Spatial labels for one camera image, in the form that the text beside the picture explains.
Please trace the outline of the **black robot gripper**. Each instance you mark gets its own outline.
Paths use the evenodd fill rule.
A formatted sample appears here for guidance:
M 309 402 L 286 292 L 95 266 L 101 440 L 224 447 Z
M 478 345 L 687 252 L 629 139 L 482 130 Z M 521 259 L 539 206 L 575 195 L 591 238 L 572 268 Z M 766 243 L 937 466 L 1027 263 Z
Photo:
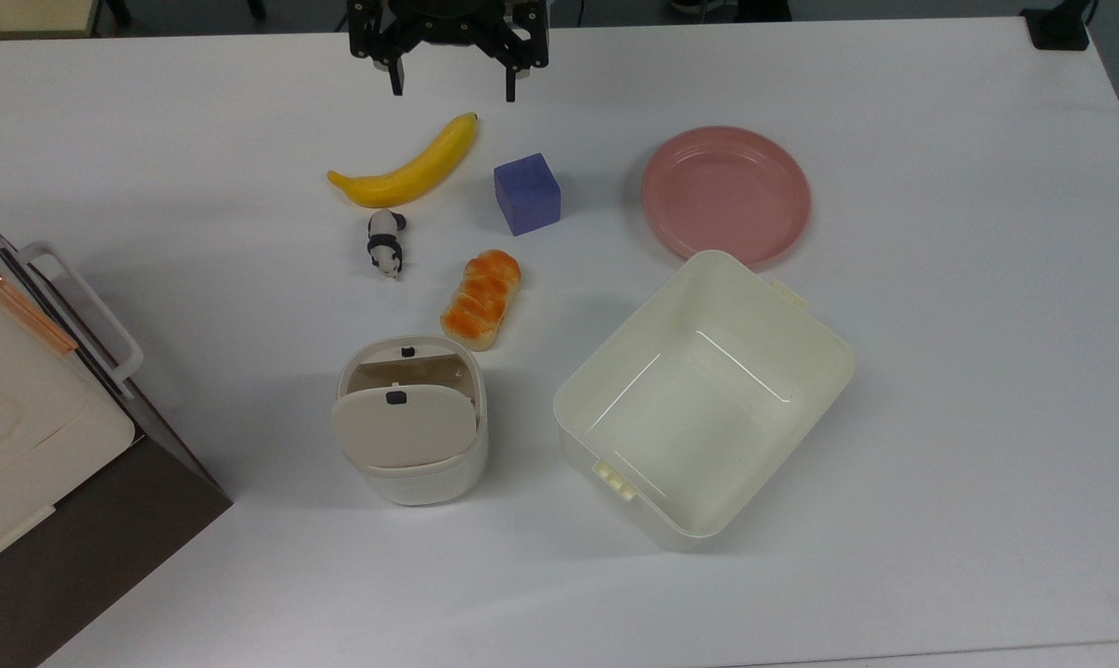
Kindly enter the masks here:
M 348 1 L 352 57 L 389 65 L 392 92 L 405 93 L 402 56 L 420 44 L 474 46 L 506 68 L 505 100 L 517 100 L 521 70 L 551 64 L 546 1 Z

